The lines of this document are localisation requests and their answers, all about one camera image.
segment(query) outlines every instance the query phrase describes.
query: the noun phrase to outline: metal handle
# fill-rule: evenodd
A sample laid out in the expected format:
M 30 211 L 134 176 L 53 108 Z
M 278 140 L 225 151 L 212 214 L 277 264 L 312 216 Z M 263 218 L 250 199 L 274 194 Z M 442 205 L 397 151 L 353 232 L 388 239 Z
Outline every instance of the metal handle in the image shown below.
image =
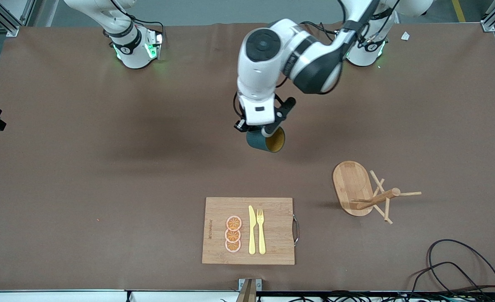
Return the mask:
M 295 222 L 295 240 L 294 240 L 294 246 L 298 244 L 299 240 L 299 222 L 295 217 L 295 214 L 292 214 L 292 219 Z

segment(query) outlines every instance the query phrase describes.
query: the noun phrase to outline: cutting board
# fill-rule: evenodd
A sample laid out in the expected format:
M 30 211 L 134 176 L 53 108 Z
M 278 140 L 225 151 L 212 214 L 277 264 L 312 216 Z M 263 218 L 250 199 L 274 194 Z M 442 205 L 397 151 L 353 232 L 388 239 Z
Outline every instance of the cutting board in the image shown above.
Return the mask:
M 264 210 L 266 254 L 259 253 L 259 227 L 255 227 L 257 252 L 249 254 L 249 205 Z M 231 253 L 225 249 L 226 221 L 232 215 L 242 220 L 241 247 Z M 212 264 L 295 264 L 291 198 L 207 197 L 203 263 Z

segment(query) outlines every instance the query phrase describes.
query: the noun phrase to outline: yellow fork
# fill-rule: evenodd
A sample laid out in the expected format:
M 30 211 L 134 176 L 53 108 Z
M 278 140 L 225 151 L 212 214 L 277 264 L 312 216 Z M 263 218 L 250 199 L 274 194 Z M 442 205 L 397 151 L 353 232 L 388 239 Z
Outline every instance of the yellow fork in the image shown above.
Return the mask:
M 261 255 L 266 254 L 266 241 L 264 240 L 264 231 L 262 230 L 262 224 L 264 224 L 264 211 L 262 208 L 257 209 L 257 223 L 259 224 L 259 252 Z

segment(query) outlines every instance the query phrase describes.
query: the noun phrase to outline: green led light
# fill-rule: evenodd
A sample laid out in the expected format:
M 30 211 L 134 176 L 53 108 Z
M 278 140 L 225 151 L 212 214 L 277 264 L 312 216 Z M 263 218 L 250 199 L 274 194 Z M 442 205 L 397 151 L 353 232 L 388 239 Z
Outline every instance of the green led light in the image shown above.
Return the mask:
M 145 49 L 147 50 L 148 56 L 151 59 L 154 59 L 156 57 L 156 48 L 154 46 L 145 43 Z
M 119 50 L 117 50 L 117 47 L 115 45 L 113 45 L 113 49 L 115 50 L 115 53 L 117 53 L 117 59 L 122 60 L 121 55 L 119 54 Z
M 385 41 L 380 46 L 380 51 L 378 52 L 378 57 L 381 55 L 381 52 L 383 52 L 383 46 L 385 46 Z

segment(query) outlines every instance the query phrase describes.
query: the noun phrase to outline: brown table surface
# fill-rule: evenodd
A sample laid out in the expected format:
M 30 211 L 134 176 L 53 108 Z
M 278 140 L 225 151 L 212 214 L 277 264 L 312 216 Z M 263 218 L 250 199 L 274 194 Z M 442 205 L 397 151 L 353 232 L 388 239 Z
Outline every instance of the brown table surface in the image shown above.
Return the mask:
M 0 289 L 224 290 L 258 277 L 266 290 L 404 290 L 445 237 L 495 266 L 494 35 L 395 25 L 383 56 L 346 64 L 333 93 L 278 89 L 298 103 L 271 154 L 233 128 L 238 49 L 258 26 L 168 28 L 163 61 L 142 70 L 123 67 L 98 27 L 24 27 L 6 40 Z M 332 182 L 345 160 L 423 195 L 395 199 L 393 225 L 349 216 Z M 201 264 L 208 196 L 293 197 L 296 265 Z M 456 245 L 433 260 L 495 283 Z M 427 277 L 419 289 L 441 288 Z

